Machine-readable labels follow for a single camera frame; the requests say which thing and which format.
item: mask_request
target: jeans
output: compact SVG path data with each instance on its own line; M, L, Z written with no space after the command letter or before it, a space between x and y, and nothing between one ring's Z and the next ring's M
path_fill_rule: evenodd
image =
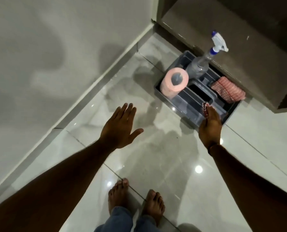
M130 232L133 218L129 210L124 207L114 207L111 216L105 224L98 226L94 232ZM134 232L160 232L153 217L140 216L136 222Z

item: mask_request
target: pink paper towel roll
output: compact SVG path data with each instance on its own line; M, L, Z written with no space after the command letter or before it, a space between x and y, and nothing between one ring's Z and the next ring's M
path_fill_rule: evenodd
M170 69L161 83L161 93L172 99L187 86L188 81L189 75L185 70L179 67Z

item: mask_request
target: foot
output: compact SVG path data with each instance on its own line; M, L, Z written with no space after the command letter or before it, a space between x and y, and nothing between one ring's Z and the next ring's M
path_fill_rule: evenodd
M143 207L142 215L150 215L153 217L158 226L164 211L165 205L160 193L155 193L154 190L149 190L146 197L146 204Z
M123 178L123 180L119 180L108 192L109 214L111 214L112 209L116 206L127 208L128 186L128 180L126 178Z

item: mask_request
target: floor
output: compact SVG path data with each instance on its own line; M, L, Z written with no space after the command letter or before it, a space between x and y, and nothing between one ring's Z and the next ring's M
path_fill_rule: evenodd
M98 139L114 110L137 107L133 144L114 151L61 231L93 231L109 216L107 192L128 178L134 207L149 189L163 196L162 231L251 231L198 133L154 96L153 86L179 52L154 34L37 157L7 192ZM255 99L243 101L223 127L223 145L247 167L287 192L287 113L273 114Z

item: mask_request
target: bracelet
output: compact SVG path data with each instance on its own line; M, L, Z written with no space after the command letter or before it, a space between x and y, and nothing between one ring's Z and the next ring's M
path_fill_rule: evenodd
M216 146L216 145L218 145L218 146L220 146L220 147L223 147L223 146L221 146L221 145L220 145L220 144L218 144L218 143L212 143L212 144L211 144L210 146L208 146L208 148L207 148L207 149L208 149L208 154L209 154L209 155L211 155L211 154L210 154L211 148L212 148L212 147L214 147L214 146Z

